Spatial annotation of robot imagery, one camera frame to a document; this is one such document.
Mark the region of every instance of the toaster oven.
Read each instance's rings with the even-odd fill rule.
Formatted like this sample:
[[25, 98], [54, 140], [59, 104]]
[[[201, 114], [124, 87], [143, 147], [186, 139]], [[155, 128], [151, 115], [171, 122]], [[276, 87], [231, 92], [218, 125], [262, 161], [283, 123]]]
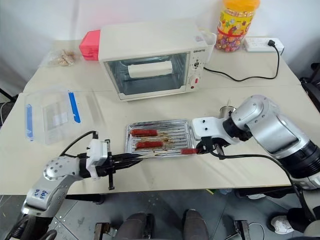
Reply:
[[99, 62], [120, 100], [193, 92], [201, 81], [208, 45], [192, 19], [107, 25]]

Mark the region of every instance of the white sneaker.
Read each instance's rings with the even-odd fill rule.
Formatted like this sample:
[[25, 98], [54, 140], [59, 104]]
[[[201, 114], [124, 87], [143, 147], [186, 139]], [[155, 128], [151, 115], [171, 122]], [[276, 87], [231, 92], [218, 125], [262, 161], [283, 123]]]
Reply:
[[271, 220], [271, 225], [275, 229], [276, 234], [289, 234], [294, 231], [292, 226], [290, 225], [287, 216], [275, 216]]
[[257, 199], [262, 199], [262, 198], [266, 197], [266, 195], [264, 195], [264, 194], [253, 194], [253, 195], [248, 195], [247, 197], [249, 199], [251, 199], [251, 200], [257, 200]]

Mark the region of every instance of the baking tray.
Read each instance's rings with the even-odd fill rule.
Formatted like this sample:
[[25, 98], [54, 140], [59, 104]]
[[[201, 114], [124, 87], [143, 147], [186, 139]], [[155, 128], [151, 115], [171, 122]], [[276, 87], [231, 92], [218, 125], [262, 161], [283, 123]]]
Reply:
[[[158, 135], [133, 137], [130, 134], [133, 129], [156, 129]], [[187, 119], [136, 122], [126, 128], [125, 152], [141, 155], [159, 153], [151, 158], [178, 157], [182, 155], [181, 149], [194, 148], [192, 136], [192, 129]], [[148, 141], [162, 141], [164, 147], [136, 149], [137, 142]]]

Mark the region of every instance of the power strip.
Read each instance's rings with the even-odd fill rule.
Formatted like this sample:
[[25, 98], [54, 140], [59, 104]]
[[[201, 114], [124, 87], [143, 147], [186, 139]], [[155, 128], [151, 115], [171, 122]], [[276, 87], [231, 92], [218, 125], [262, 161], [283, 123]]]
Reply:
[[281, 54], [285, 49], [285, 46], [281, 43], [278, 38], [274, 37], [246, 37], [244, 39], [244, 47], [247, 52], [250, 53], [272, 53], [276, 50], [268, 45], [269, 40], [275, 42], [275, 47]]

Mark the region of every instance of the plastic bag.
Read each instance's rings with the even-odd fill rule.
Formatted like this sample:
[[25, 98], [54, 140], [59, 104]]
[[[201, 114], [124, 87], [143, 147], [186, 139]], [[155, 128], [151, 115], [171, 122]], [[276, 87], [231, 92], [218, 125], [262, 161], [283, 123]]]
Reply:
[[58, 67], [71, 66], [76, 62], [75, 52], [72, 50], [54, 50], [50, 51], [42, 60], [40, 67]]

